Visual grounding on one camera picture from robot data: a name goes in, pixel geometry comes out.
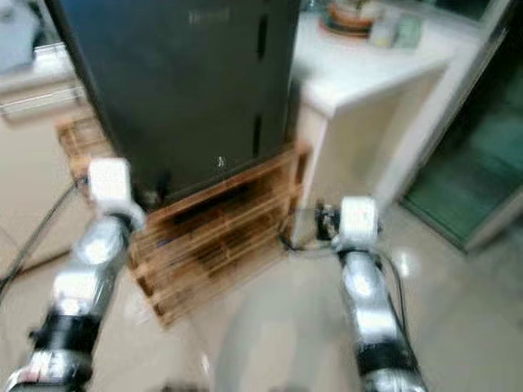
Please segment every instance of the tiled floor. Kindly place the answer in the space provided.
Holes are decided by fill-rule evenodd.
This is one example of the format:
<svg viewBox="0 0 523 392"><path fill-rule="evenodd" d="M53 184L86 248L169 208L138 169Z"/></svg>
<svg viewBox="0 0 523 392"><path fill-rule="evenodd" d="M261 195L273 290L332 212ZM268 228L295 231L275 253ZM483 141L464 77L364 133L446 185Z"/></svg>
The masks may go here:
<svg viewBox="0 0 523 392"><path fill-rule="evenodd" d="M521 390L523 300L489 273L499 251L466 257L399 208L383 223L381 246L405 277L413 346L431 390ZM126 272L90 390L152 392L168 382L220 392L358 390L337 260L265 256L281 261L167 331ZM20 279L3 302L0 381L24 361L26 332L39 325L59 268ZM523 279L521 264L511 268L511 282Z"/></svg>

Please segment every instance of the white counter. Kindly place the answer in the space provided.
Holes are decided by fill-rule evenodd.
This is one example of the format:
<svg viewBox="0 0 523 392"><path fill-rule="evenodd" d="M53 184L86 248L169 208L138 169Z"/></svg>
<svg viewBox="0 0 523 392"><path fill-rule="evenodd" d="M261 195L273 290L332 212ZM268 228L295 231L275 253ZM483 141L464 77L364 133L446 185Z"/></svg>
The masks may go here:
<svg viewBox="0 0 523 392"><path fill-rule="evenodd" d="M443 69L453 50L423 28L415 50L374 47L358 38L323 30L317 14L302 13L293 73L300 80L302 102L327 117L414 78Z"/></svg>

